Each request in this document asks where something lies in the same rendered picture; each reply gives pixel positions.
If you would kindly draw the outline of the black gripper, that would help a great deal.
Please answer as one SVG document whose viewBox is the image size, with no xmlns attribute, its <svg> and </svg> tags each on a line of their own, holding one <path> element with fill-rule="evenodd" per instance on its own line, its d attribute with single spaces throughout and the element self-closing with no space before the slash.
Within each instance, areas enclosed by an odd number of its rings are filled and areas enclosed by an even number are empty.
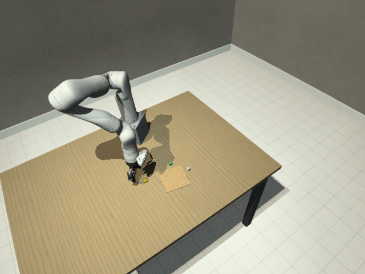
<svg viewBox="0 0 365 274">
<path fill-rule="evenodd" d="M 135 179 L 136 170 L 137 170 L 137 168 L 141 168 L 141 166 L 138 165 L 137 161 L 134 163 L 126 162 L 126 164 L 129 166 L 129 171 L 127 171 L 128 180 L 135 183 L 136 182 L 136 179 Z M 132 172 L 132 171 L 134 171 L 134 172 Z"/>
</svg>

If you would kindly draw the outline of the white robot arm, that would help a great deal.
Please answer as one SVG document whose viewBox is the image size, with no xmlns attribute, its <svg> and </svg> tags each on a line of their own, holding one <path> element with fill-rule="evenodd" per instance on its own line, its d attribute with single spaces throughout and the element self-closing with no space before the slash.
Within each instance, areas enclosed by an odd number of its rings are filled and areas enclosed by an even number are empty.
<svg viewBox="0 0 365 274">
<path fill-rule="evenodd" d="M 88 97 L 105 95 L 109 89 L 117 90 L 115 99 L 123 120 L 104 110 L 79 105 Z M 110 133 L 116 132 L 122 143 L 125 161 L 137 161 L 139 166 L 144 164 L 148 151 L 138 151 L 136 134 L 130 125 L 137 122 L 138 115 L 125 71 L 109 71 L 84 79 L 65 80 L 50 92 L 48 99 L 53 108 L 64 114 L 93 123 Z"/>
</svg>

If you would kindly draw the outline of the tan square mat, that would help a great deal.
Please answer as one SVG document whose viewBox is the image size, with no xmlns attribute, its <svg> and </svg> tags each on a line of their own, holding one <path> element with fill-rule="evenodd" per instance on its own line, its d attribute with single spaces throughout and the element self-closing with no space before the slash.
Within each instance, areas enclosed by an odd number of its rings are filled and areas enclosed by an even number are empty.
<svg viewBox="0 0 365 274">
<path fill-rule="evenodd" d="M 158 175 L 166 193 L 191 184 L 181 165 L 158 172 Z"/>
</svg>

